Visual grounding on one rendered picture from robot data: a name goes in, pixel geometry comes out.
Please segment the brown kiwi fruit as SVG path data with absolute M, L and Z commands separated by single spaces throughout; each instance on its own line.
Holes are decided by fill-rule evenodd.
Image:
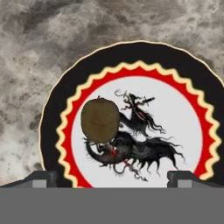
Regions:
M 87 139 L 106 143 L 117 133 L 120 115 L 116 104 L 98 97 L 87 101 L 80 114 L 80 126 Z

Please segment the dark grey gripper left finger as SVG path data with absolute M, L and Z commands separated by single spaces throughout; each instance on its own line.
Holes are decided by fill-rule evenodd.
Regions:
M 26 178 L 0 185 L 0 188 L 51 188 L 57 186 L 56 179 L 55 171 L 33 171 Z

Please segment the black red patterned plate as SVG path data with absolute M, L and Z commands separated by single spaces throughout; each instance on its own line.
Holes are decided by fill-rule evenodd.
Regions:
M 116 135 L 95 143 L 81 111 L 102 97 L 119 110 Z M 39 125 L 44 170 L 58 187 L 164 188 L 168 171 L 224 186 L 224 82 L 188 51 L 149 41 L 104 46 L 68 68 Z

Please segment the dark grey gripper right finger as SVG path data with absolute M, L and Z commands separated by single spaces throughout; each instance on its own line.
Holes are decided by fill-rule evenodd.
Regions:
M 168 188 L 224 188 L 224 185 L 217 185 L 213 182 L 201 180 L 190 171 L 168 171 L 167 178 Z

